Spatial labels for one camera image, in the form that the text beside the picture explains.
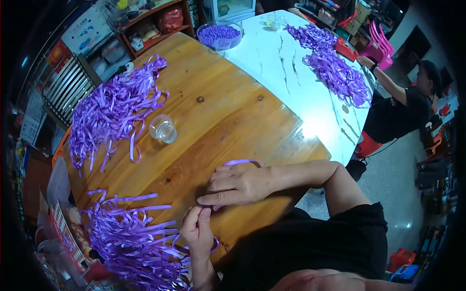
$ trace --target pink chair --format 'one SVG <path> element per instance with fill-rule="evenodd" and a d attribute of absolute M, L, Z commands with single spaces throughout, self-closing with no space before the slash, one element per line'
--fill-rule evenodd
<path fill-rule="evenodd" d="M 377 32 L 375 22 L 372 22 L 369 26 L 370 31 L 370 43 L 366 48 L 359 54 L 366 57 L 371 57 L 378 62 L 379 68 L 384 71 L 386 68 L 393 64 L 391 57 L 393 56 L 394 49 L 386 39 L 385 35 Z"/>

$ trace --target purple ribbon pile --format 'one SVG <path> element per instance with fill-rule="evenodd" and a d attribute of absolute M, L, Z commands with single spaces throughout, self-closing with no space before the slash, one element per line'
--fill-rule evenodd
<path fill-rule="evenodd" d="M 301 47 L 313 49 L 311 55 L 306 55 L 302 62 L 310 66 L 321 80 L 325 80 L 329 89 L 338 99 L 348 106 L 370 108 L 372 96 L 366 86 L 364 76 L 354 67 L 341 60 L 334 49 L 337 36 L 321 30 L 315 25 L 295 28 L 287 25 L 288 31 Z"/>
<path fill-rule="evenodd" d="M 90 223 L 86 226 L 91 246 L 105 260 L 105 267 L 137 285 L 141 291 L 188 290 L 189 285 L 181 279 L 181 275 L 187 276 L 189 256 L 175 249 L 175 242 L 179 238 L 177 229 L 166 228 L 174 226 L 176 221 L 148 226 L 153 217 L 147 217 L 145 213 L 171 206 L 124 210 L 117 208 L 119 202 L 155 198 L 157 193 L 130 198 L 115 195 L 115 198 L 105 202 L 106 190 L 90 191 L 88 195 L 95 193 L 102 193 L 100 200 L 81 213 L 89 216 Z"/>
<path fill-rule="evenodd" d="M 107 155 L 101 165 L 101 172 L 109 155 L 116 151 L 116 141 L 120 139 L 130 140 L 131 161 L 141 160 L 141 152 L 135 146 L 134 140 L 144 129 L 144 118 L 155 109 L 162 107 L 169 96 L 168 91 L 159 90 L 155 82 L 159 77 L 158 70 L 166 67 L 167 61 L 158 55 L 155 55 L 155 58 L 151 61 L 151 57 L 142 68 L 115 76 L 112 80 L 102 83 L 74 109 L 69 148 L 72 164 L 79 169 L 80 176 L 81 167 L 86 159 L 91 160 L 89 172 L 92 171 L 94 159 L 102 142 L 105 144 Z M 147 98 L 151 90 L 154 90 L 154 94 L 151 98 Z M 165 98 L 158 103 L 162 93 Z M 142 122 L 137 133 L 136 121 Z M 139 155 L 136 161 L 133 157 L 135 147 Z"/>

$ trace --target bowl of purple beads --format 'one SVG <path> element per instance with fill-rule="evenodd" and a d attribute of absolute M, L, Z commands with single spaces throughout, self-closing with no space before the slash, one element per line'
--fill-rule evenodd
<path fill-rule="evenodd" d="M 199 42 L 215 49 L 214 43 L 218 40 L 230 41 L 230 48 L 240 44 L 244 30 L 235 22 L 226 20 L 209 21 L 198 28 Z"/>

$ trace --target plastic bag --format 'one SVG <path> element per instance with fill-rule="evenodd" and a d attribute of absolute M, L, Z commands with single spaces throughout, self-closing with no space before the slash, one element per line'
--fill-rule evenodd
<path fill-rule="evenodd" d="M 183 11 L 176 7 L 163 12 L 159 22 L 160 29 L 164 33 L 172 33 L 183 26 Z"/>

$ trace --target finger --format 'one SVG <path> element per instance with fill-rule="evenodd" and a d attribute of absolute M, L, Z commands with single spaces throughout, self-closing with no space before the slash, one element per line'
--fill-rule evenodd
<path fill-rule="evenodd" d="M 231 170 L 231 168 L 232 168 L 232 166 L 216 167 L 215 168 L 215 173 L 228 171 L 228 170 Z"/>
<path fill-rule="evenodd" d="M 183 214 L 183 217 L 181 218 L 181 225 L 183 225 L 185 223 L 185 218 L 186 218 L 186 214 L 188 214 L 189 210 L 191 209 L 192 207 L 188 208 L 188 210 L 186 210 L 186 212 Z"/>
<path fill-rule="evenodd" d="M 214 179 L 207 187 L 208 192 L 232 190 L 236 187 L 235 178 Z"/>
<path fill-rule="evenodd" d="M 194 206 L 186 212 L 185 221 L 181 224 L 182 231 L 191 232 L 196 229 L 196 222 L 199 219 L 201 210 L 201 206 Z"/>
<path fill-rule="evenodd" d="M 219 192 L 198 198 L 198 203 L 202 205 L 230 205 L 239 202 L 241 202 L 241 192 L 238 190 Z"/>
<path fill-rule="evenodd" d="M 224 178 L 230 178 L 234 177 L 235 172 L 232 170 L 227 170 L 227 171 L 222 171 L 222 172 L 215 172 L 212 175 L 210 175 L 210 183 L 212 183 L 214 180 L 220 180 Z"/>
<path fill-rule="evenodd" d="M 199 213 L 198 227 L 199 227 L 199 236 L 203 234 L 208 234 L 212 232 L 210 230 L 210 213 L 212 209 L 205 207 Z"/>

